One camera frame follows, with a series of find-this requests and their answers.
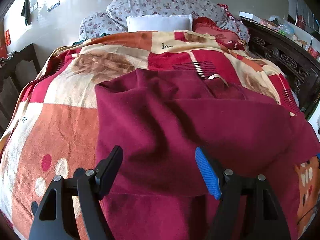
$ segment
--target red pillow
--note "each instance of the red pillow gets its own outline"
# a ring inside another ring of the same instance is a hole
[[[230,30],[223,30],[215,24],[215,22],[207,17],[199,17],[193,20],[192,31],[200,34],[208,33],[215,36],[216,41],[228,49],[244,50],[242,41],[240,42],[238,35]]]

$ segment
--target dark wood carving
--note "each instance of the dark wood carving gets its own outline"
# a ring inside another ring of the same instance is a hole
[[[249,29],[250,51],[272,61],[284,72],[307,118],[319,101],[320,63],[290,39],[252,21],[242,21]]]

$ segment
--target floral fabric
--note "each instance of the floral fabric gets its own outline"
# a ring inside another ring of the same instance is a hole
[[[130,15],[151,14],[185,15],[192,14],[193,19],[207,17],[217,27],[231,30],[241,40],[249,41],[247,28],[228,16],[225,9],[209,0],[113,0],[106,12],[95,13],[85,18],[80,26],[79,40],[94,38],[102,33],[114,34],[127,32],[126,18]]]

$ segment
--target pillow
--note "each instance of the pillow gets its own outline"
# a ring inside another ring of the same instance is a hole
[[[241,41],[239,36],[230,30],[224,30],[216,26],[213,20],[206,17],[199,17],[193,21],[192,31],[200,34],[208,33],[215,36],[216,41],[228,49],[244,50],[244,41]]]
[[[192,15],[144,15],[127,17],[128,32],[192,30]]]

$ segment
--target metal screw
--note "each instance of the metal screw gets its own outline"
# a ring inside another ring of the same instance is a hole
[[[230,170],[230,169],[226,169],[224,171],[224,174],[226,174],[227,176],[231,176],[233,174],[233,170]]]
[[[264,181],[264,180],[266,180],[266,176],[264,176],[263,174],[259,174],[258,179],[261,181]]]
[[[53,181],[59,181],[61,179],[60,175],[56,175],[53,177]]]
[[[87,171],[85,172],[85,174],[86,174],[87,176],[91,176],[91,175],[94,174],[94,170],[87,170]]]

